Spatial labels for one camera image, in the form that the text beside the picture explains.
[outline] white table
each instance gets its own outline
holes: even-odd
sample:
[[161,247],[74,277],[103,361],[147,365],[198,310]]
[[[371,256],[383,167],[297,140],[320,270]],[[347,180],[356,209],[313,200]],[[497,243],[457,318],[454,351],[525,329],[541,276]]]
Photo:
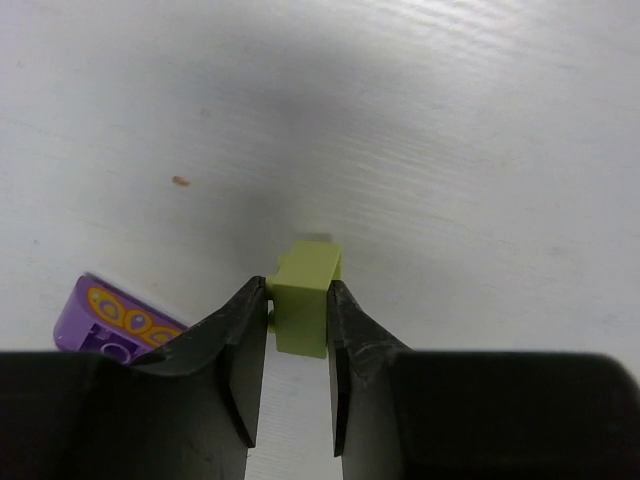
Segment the white table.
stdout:
[[[193,323],[319,232],[410,346],[640,374],[639,25],[634,0],[5,0],[0,347],[51,348],[85,270]],[[247,478],[340,478],[326,364],[266,367]]]

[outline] lime green lego brick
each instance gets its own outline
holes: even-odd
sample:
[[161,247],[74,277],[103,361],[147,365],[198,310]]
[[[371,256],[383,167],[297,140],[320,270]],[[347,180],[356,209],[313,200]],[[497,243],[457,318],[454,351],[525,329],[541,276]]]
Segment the lime green lego brick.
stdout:
[[325,358],[327,291],[332,280],[342,279],[342,247],[299,241],[278,259],[278,266],[267,279],[278,351]]

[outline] purple lego piece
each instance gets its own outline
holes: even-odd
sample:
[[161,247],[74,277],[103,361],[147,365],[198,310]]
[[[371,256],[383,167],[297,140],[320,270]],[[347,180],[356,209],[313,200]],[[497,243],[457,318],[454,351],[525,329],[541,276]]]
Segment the purple lego piece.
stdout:
[[85,274],[78,279],[53,335],[60,350],[101,352],[129,363],[184,330],[177,320]]

